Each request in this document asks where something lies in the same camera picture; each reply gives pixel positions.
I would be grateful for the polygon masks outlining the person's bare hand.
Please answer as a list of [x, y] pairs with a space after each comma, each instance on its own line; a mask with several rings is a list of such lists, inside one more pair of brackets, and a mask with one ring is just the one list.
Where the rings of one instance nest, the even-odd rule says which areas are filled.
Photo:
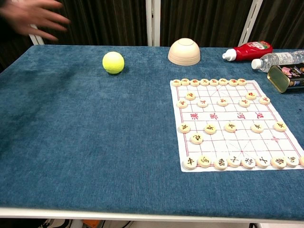
[[18, 34], [37, 35], [56, 41], [55, 36], [33, 28], [32, 25], [66, 31], [63, 24], [69, 24], [70, 20], [51, 11], [61, 7], [62, 3], [56, 0], [6, 0], [0, 6], [0, 17]]

